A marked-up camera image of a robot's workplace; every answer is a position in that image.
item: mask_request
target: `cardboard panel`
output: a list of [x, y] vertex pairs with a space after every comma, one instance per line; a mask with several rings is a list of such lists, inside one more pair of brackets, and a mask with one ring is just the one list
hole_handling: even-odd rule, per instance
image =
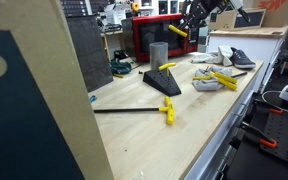
[[288, 0], [252, 1], [253, 8], [266, 9], [262, 27], [282, 27], [288, 25]]
[[[47, 154], [50, 157], [55, 157], [58, 153], [57, 162], [61, 162], [61, 158], [66, 157], [70, 162], [68, 163], [69, 169], [72, 169], [72, 172], [68, 172], [68, 174], [72, 173], [71, 175], [77, 179], [83, 179], [82, 176], [78, 175], [79, 172], [82, 172], [85, 179], [113, 179], [59, 2], [23, 0], [9, 2], [1, 0], [1, 30], [9, 32], [9, 38], [5, 38], [5, 40], [13, 39], [14, 44], [17, 45], [18, 53], [16, 56], [9, 56], [7, 53], [14, 54], [16, 49], [11, 50], [7, 48], [6, 44], [0, 44], [1, 47], [5, 48], [5, 51], [9, 51], [6, 54], [0, 51], [0, 57], [7, 59], [4, 61], [5, 63], [0, 61], [2, 62], [0, 63], [0, 81], [4, 80], [3, 85], [8, 86], [9, 90], [13, 92], [8, 93], [8, 89], [5, 87], [0, 91], [0, 102], [2, 102], [0, 103], [0, 127], [4, 125], [4, 130], [0, 129], [0, 138], [4, 139], [0, 141], [0, 156], [12, 151], [10, 153], [12, 156], [6, 156], [4, 160], [7, 160], [9, 164], [17, 162], [19, 160], [17, 159], [18, 155], [23, 155], [24, 152], [14, 151], [15, 149], [9, 149], [9, 151], [3, 149], [6, 147], [5, 144], [8, 144], [8, 147], [12, 147], [12, 145], [27, 147], [29, 146], [27, 144], [28, 139], [31, 137], [32, 140], [41, 140], [37, 141], [31, 148], [41, 148], [42, 152], [50, 153]], [[22, 65], [17, 66], [16, 64], [21, 62], [20, 58], [22, 58]], [[22, 74], [14, 72], [17, 70], [23, 70]], [[14, 76], [5, 81], [4, 78], [9, 77], [10, 73]], [[16, 112], [16, 108], [13, 108], [14, 114], [5, 113], [3, 116], [4, 110], [7, 112], [7, 109], [3, 109], [6, 108], [3, 106], [5, 101], [9, 103], [9, 106], [6, 107], [12, 107], [12, 105], [15, 107], [19, 105], [17, 103], [20, 103], [22, 108], [30, 110]], [[48, 136], [49, 139], [46, 139], [40, 136], [41, 132], [57, 136], [53, 138]], [[15, 143], [11, 137], [20, 136], [23, 138], [19, 138], [17, 144], [11, 143]], [[62, 156], [58, 150], [47, 150], [47, 146], [43, 146], [45, 145], [43, 142], [48, 142], [49, 145], [52, 144], [50, 142], [53, 142], [54, 145], [58, 144], [57, 148], [62, 147], [62, 153], [65, 156]], [[25, 165], [23, 162], [30, 161], [30, 157], [39, 159], [38, 156], [34, 155], [34, 153], [28, 153], [26, 157], [23, 156], [22, 165]], [[56, 177], [59, 169], [54, 170], [55, 166], [50, 165], [47, 169], [55, 174], [42, 179]], [[0, 173], [7, 172], [5, 168], [1, 165]], [[17, 179], [25, 177], [21, 176], [23, 174], [20, 171], [14, 172], [12, 175], [12, 177], [17, 176]]]

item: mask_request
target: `wooden workbench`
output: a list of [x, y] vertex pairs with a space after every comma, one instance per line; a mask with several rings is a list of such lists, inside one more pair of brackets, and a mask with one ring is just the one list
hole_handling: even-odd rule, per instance
[[288, 25], [284, 27], [262, 27], [258, 29], [247, 29], [239, 31], [212, 31], [210, 36], [225, 37], [253, 37], [253, 38], [281, 38], [288, 32]]
[[[162, 112], [95, 114], [115, 179], [178, 179], [185, 177], [232, 107], [255, 78], [261, 61], [247, 76], [238, 79], [238, 89], [197, 92], [192, 77], [209, 64], [192, 64], [193, 54], [169, 59], [182, 94], [171, 97], [174, 125], [165, 123]], [[241, 73], [234, 67], [233, 74]], [[124, 78], [96, 91], [93, 109], [155, 108], [164, 106], [165, 95], [144, 83], [149, 65], [132, 70]]]

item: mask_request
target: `sneaker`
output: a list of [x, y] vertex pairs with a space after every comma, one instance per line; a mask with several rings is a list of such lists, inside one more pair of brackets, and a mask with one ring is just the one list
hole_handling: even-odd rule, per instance
[[236, 68], [240, 69], [252, 69], [256, 67], [256, 64], [252, 62], [245, 53], [240, 49], [231, 48], [233, 56], [230, 58]]

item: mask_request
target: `shelf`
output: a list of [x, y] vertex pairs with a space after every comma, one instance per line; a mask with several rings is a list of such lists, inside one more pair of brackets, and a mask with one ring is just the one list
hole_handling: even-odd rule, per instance
[[154, 9], [153, 6], [143, 6], [143, 7], [140, 7], [139, 10], [151, 10], [151, 9]]
[[176, 14], [179, 13], [178, 0], [159, 0], [158, 1], [159, 14]]

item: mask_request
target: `gray cylinder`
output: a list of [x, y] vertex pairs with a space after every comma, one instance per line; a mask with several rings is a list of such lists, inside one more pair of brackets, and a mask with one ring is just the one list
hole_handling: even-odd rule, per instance
[[151, 70], [158, 70], [158, 67], [168, 62], [168, 43], [155, 42], [150, 44], [150, 65]]

